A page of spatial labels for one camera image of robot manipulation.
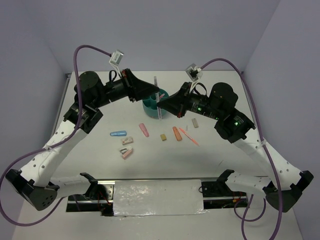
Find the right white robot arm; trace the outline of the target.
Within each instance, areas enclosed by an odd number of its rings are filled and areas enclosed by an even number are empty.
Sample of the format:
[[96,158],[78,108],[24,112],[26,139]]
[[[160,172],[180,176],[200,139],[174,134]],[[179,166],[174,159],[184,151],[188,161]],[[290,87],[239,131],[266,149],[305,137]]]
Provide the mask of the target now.
[[273,208],[288,212],[302,196],[314,176],[285,160],[265,139],[255,124],[235,108],[238,95],[224,82],[216,83],[210,95],[190,91],[185,82],[175,94],[160,100],[157,106],[182,118],[190,111],[216,121],[219,136],[241,149],[264,171],[263,177],[245,175],[231,169],[217,179],[217,190],[223,196],[244,192],[264,198]]

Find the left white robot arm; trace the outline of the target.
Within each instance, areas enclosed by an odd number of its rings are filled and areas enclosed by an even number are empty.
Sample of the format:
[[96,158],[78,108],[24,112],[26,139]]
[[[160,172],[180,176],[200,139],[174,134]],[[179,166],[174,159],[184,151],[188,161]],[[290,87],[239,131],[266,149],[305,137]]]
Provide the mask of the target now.
[[63,116],[63,120],[40,153],[21,169],[10,169],[5,178],[36,210],[43,211],[56,199],[82,195],[91,200],[104,187],[88,173],[54,178],[58,166],[72,149],[82,141],[103,117],[100,108],[127,97],[140,101],[159,91],[159,88],[138,79],[130,69],[124,69],[120,79],[102,83],[94,71],[83,72],[74,87],[80,96]]

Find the purple thin pen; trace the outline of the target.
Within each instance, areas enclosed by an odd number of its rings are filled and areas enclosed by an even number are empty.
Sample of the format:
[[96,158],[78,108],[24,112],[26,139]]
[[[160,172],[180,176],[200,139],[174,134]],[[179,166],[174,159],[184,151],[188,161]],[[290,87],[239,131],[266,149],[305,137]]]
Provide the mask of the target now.
[[[154,86],[155,86],[155,87],[158,87],[157,77],[154,76],[154,77],[153,77],[153,80],[154,80]],[[158,103],[160,102],[160,94],[159,94],[159,91],[155,93],[155,100],[156,100],[156,108],[157,108],[158,119],[159,119],[159,120],[162,120],[162,112],[161,112],[161,109],[158,107]]]

